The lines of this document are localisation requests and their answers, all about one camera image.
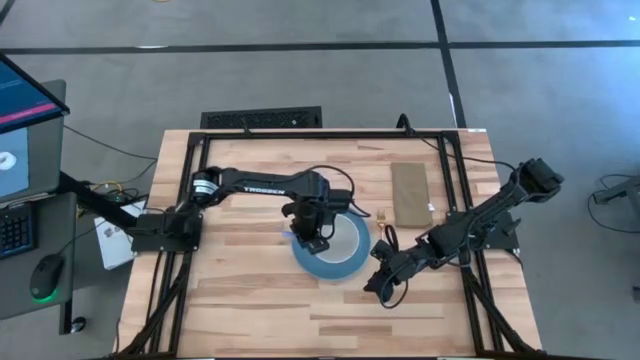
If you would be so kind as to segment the black aluminium table frame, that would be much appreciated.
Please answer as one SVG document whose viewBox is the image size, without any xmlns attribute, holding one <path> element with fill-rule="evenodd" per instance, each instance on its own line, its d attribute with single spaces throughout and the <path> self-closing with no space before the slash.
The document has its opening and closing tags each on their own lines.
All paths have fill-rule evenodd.
<svg viewBox="0 0 640 360">
<path fill-rule="evenodd" d="M 379 208 L 392 208 L 390 165 L 423 163 L 436 222 L 465 195 L 486 200 L 499 189 L 488 136 L 459 134 L 469 183 L 445 179 L 438 153 L 399 129 L 288 129 L 165 132 L 149 204 L 167 208 L 182 196 L 183 173 L 203 166 L 289 174 L 317 166 L 336 187 L 354 186 L 357 204 L 379 234 Z M 382 308 L 363 290 L 378 264 L 354 277 L 316 279 L 296 262 L 284 199 L 234 195 L 205 212 L 191 261 L 183 315 L 168 314 L 158 353 L 164 358 L 460 357 L 474 351 L 460 271 L 445 266 L 416 275 Z"/>
</svg>

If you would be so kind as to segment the grey stand foot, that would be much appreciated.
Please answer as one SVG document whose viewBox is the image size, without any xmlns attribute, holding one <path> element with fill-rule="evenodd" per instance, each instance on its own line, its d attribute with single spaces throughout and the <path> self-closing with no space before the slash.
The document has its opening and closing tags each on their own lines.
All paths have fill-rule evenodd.
<svg viewBox="0 0 640 360">
<path fill-rule="evenodd" d="M 615 198 L 637 198 L 640 193 L 640 176 L 634 176 L 623 182 L 605 189 L 594 196 L 597 204 L 606 204 Z"/>
</svg>

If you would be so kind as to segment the black floor vent grille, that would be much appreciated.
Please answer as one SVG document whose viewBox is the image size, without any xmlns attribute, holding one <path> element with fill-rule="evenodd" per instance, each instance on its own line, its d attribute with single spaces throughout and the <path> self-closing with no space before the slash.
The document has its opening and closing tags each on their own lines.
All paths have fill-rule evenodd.
<svg viewBox="0 0 640 360">
<path fill-rule="evenodd" d="M 201 129 L 322 128 L 322 108 L 286 107 L 202 112 Z"/>
</svg>

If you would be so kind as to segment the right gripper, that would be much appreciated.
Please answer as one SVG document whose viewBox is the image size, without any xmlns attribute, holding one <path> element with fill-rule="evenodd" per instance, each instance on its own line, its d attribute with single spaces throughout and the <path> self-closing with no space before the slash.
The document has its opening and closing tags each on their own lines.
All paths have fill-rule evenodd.
<svg viewBox="0 0 640 360">
<path fill-rule="evenodd" d="M 433 247 L 427 243 L 419 243 L 397 252 L 385 267 L 381 266 L 372 275 L 363 290 L 377 296 L 392 296 L 400 281 L 411 279 L 432 264 Z"/>
</svg>

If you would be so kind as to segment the blue round plate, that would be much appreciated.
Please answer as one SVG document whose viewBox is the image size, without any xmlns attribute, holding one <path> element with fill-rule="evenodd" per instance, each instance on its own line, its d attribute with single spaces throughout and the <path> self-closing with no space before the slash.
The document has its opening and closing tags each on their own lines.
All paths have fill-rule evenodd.
<svg viewBox="0 0 640 360">
<path fill-rule="evenodd" d="M 326 263 L 316 255 L 303 250 L 297 239 L 291 241 L 292 253 L 302 269 L 310 275 L 326 281 L 342 281 L 354 276 L 366 264 L 371 249 L 371 235 L 363 218 L 350 213 L 359 232 L 359 247 L 356 253 L 343 263 Z"/>
</svg>

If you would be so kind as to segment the brown folded napkin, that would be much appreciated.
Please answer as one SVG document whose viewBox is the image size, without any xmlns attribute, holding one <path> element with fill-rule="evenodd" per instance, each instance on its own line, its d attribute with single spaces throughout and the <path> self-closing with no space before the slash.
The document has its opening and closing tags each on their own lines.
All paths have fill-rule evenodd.
<svg viewBox="0 0 640 360">
<path fill-rule="evenodd" d="M 395 225 L 411 229 L 430 228 L 433 215 L 425 165 L 394 162 L 390 169 Z"/>
</svg>

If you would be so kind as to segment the black keyboard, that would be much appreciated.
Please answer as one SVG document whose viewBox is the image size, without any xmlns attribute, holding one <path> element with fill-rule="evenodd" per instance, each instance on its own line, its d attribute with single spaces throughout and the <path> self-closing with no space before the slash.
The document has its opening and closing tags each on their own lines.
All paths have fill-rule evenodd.
<svg viewBox="0 0 640 360">
<path fill-rule="evenodd" d="M 0 210 L 0 259 L 37 247 L 35 214 L 29 203 Z"/>
</svg>

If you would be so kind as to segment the dark grey computer desk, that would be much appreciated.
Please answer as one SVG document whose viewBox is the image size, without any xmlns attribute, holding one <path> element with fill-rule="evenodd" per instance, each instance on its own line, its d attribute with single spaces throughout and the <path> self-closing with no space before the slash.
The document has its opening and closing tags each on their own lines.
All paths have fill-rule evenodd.
<svg viewBox="0 0 640 360">
<path fill-rule="evenodd" d="M 25 203 L 33 206 L 37 247 L 0 259 L 0 320 L 58 305 L 59 333 L 71 334 L 76 318 L 72 316 L 76 196 L 68 193 Z M 54 253 L 65 260 L 56 293 L 49 301 L 35 302 L 29 290 L 32 272 L 43 257 Z"/>
</svg>

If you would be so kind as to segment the small grey plate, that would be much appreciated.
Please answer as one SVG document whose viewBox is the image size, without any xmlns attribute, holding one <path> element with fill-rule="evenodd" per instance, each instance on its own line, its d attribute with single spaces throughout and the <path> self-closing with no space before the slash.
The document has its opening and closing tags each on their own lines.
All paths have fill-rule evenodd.
<svg viewBox="0 0 640 360">
<path fill-rule="evenodd" d="M 326 263 L 343 263 L 359 247 L 359 232 L 350 213 L 338 214 L 332 225 L 324 225 L 321 234 L 328 239 L 329 249 L 317 254 Z"/>
</svg>

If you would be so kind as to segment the white printed booklet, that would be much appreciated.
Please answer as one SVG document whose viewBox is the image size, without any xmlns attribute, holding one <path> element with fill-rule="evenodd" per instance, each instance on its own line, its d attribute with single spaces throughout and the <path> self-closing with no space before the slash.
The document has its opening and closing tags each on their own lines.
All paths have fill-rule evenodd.
<svg viewBox="0 0 640 360">
<path fill-rule="evenodd" d="M 133 260 L 131 236 L 103 217 L 95 218 L 94 225 L 105 270 L 113 270 Z"/>
</svg>

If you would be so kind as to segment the black computer monitor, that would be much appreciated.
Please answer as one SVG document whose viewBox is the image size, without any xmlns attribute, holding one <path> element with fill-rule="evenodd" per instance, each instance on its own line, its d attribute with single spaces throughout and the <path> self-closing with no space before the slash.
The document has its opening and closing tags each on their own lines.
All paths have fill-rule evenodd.
<svg viewBox="0 0 640 360">
<path fill-rule="evenodd" d="M 0 52 L 0 134 L 69 114 L 63 101 Z"/>
</svg>

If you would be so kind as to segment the black computer mouse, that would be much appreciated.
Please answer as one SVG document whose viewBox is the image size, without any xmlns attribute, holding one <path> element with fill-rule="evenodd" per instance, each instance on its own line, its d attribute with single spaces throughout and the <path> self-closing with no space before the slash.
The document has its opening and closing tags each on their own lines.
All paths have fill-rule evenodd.
<svg viewBox="0 0 640 360">
<path fill-rule="evenodd" d="M 37 263 L 29 283 L 30 295 L 35 302 L 46 302 L 54 297 L 64 262 L 62 255 L 54 253 L 43 257 Z"/>
</svg>

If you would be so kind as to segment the grey display device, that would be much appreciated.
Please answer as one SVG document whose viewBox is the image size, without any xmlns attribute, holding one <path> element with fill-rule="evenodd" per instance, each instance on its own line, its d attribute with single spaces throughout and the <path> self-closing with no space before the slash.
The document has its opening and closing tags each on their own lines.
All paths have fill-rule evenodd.
<svg viewBox="0 0 640 360">
<path fill-rule="evenodd" d="M 11 169 L 0 169 L 0 204 L 53 192 L 59 184 L 64 117 L 60 116 L 0 135 L 0 154 L 16 158 Z M 11 184 L 16 171 L 28 166 L 28 185 Z"/>
</svg>

